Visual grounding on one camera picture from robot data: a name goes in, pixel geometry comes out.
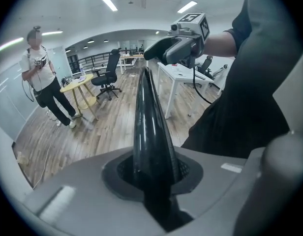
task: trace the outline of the railing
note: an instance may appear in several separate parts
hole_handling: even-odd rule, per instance
[[[136,49],[130,50],[120,50],[121,53],[130,53],[130,55],[136,54]],[[84,70],[91,71],[94,69],[105,68],[108,64],[110,52],[100,53],[92,56],[88,56],[77,61],[69,63],[70,69],[72,70],[73,75],[80,72],[79,67],[82,65]],[[131,63],[131,59],[127,59],[126,63]]]

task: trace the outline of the white desk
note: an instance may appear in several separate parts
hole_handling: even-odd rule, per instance
[[[121,74],[124,73],[123,65],[122,65],[121,60],[124,60],[124,70],[126,71],[126,59],[135,59],[135,61],[136,61],[138,58],[144,58],[144,55],[143,54],[137,54],[137,55],[132,55],[132,56],[120,56]]]
[[[167,110],[166,110],[166,114],[165,114],[165,118],[168,119],[170,112],[172,110],[173,107],[173,101],[176,95],[176,90],[177,90],[177,86],[178,83],[193,83],[193,69],[188,69],[187,67],[181,65],[181,64],[177,64],[177,66],[173,66],[173,65],[164,65],[163,63],[158,62],[157,63],[159,66],[158,69],[158,77],[157,77],[157,93],[159,94],[159,87],[160,87],[160,79],[159,79],[159,73],[160,70],[162,70],[170,79],[172,79],[172,86],[171,86],[171,91],[170,91],[170,96],[169,96],[169,102],[168,102],[168,106],[167,106]],[[201,74],[198,71],[195,71],[195,74],[198,77],[195,77],[195,83],[199,83],[202,86],[200,93],[203,97],[205,97],[205,91],[207,89],[207,86],[209,83],[213,82],[213,80],[211,80],[210,78],[204,76],[203,74]],[[198,107],[198,104],[200,103],[200,101],[202,100],[202,98],[196,94],[196,98],[194,100],[194,102],[192,103],[192,107],[188,113],[189,116],[191,116],[194,111],[196,110],[196,108]]]

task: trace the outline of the white label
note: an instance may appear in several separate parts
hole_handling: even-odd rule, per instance
[[[220,167],[223,168],[223,169],[225,169],[225,170],[229,170],[229,171],[236,172],[236,173],[240,173],[242,171],[241,168],[233,166],[233,165],[230,165],[228,163],[224,163]]]

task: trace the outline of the sneaker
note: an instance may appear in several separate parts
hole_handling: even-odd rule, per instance
[[[75,118],[78,118],[78,117],[81,117],[82,115],[79,114],[79,113],[75,113],[71,118],[72,119],[75,119]]]
[[[68,126],[69,126],[70,128],[74,128],[74,127],[76,127],[76,123],[73,122],[73,121],[71,120],[71,122],[69,123]]]

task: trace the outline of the round wooden table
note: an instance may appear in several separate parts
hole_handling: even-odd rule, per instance
[[[71,82],[70,84],[68,84],[67,86],[63,87],[60,89],[60,92],[68,92],[68,91],[73,91],[73,96],[74,96],[74,100],[78,109],[78,112],[80,115],[82,115],[81,110],[87,109],[89,108],[91,113],[93,114],[93,116],[96,118],[96,120],[98,120],[97,116],[95,115],[94,111],[91,109],[91,106],[94,105],[97,101],[97,98],[94,96],[94,94],[89,90],[88,86],[86,85],[86,83],[88,81],[90,81],[93,78],[93,74],[87,74],[86,75],[86,79],[82,82]],[[91,97],[86,98],[82,89],[81,89],[81,85],[84,85],[84,87],[86,88],[86,90],[91,94]],[[82,98],[84,99],[84,102],[78,103],[77,99],[76,99],[76,94],[75,94],[75,89],[78,88],[79,92],[82,95]]]

